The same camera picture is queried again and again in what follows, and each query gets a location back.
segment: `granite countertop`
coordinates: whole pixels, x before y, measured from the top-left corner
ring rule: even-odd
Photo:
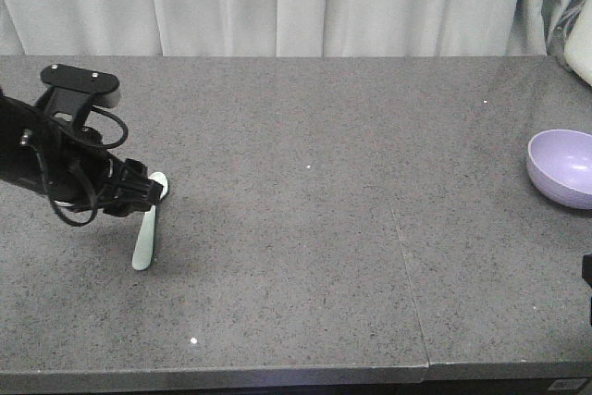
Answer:
[[[114,153],[171,192],[136,272],[141,215],[0,183],[1,393],[592,376],[592,213],[524,169],[592,132],[552,58],[2,56],[5,94],[51,63],[119,77]]]

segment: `purple bowl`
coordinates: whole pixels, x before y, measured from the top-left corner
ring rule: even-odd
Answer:
[[[547,130],[528,143],[528,176],[556,203],[592,209],[592,135]]]

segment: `white object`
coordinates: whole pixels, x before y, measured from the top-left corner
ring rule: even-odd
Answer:
[[[163,199],[168,193],[168,180],[167,177],[157,171],[150,175],[150,179],[155,180],[163,186],[163,190],[160,193],[160,199]],[[156,228],[156,206],[144,213],[142,220],[142,226],[140,227],[140,233],[138,234],[138,240],[136,241],[136,249],[133,252],[131,258],[131,266],[135,270],[145,270],[152,263],[152,254],[154,251],[154,230]]]
[[[592,0],[586,0],[565,43],[565,61],[592,85]]]
[[[592,135],[547,130],[528,143],[528,176],[556,203],[592,209]]]
[[[544,54],[517,1],[0,0],[0,54],[500,56],[514,16]]]

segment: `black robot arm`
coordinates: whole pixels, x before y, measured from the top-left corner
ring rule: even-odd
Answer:
[[[56,214],[72,226],[88,224],[99,209],[127,216],[158,204],[162,186],[147,178],[146,166],[107,151],[128,135],[123,121],[104,110],[118,103],[117,77],[52,65],[41,72],[41,80],[48,89],[35,105],[0,90],[0,179],[46,195]],[[119,141],[103,144],[101,133],[84,125],[91,112],[121,127]],[[91,213],[78,222],[64,210]]]

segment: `white curtain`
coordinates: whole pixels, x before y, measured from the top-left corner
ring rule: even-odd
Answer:
[[[545,54],[573,0],[0,0],[0,54]]]

